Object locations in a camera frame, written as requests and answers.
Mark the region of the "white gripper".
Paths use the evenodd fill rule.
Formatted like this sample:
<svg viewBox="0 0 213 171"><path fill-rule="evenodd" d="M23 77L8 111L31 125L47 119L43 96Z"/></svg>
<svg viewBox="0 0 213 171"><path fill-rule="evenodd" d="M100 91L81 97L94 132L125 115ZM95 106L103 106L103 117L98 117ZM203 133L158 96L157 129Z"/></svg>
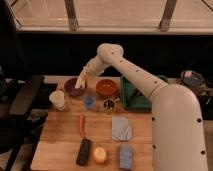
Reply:
<svg viewBox="0 0 213 171"><path fill-rule="evenodd" d="M83 67L81 78L84 82L87 82L92 79L92 76L100 76L103 74L107 67L107 64L105 64L98 56L95 56Z"/></svg>

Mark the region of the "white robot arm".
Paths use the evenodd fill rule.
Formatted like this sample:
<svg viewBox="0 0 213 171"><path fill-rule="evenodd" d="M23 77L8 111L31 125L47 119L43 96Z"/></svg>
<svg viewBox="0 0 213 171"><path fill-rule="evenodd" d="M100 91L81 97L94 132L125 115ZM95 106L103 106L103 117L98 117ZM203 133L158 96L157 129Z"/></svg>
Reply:
<svg viewBox="0 0 213 171"><path fill-rule="evenodd" d="M208 171L202 114L195 94L129 62L123 53L118 44L99 45L76 85L82 87L88 77L114 67L152 103L154 171Z"/></svg>

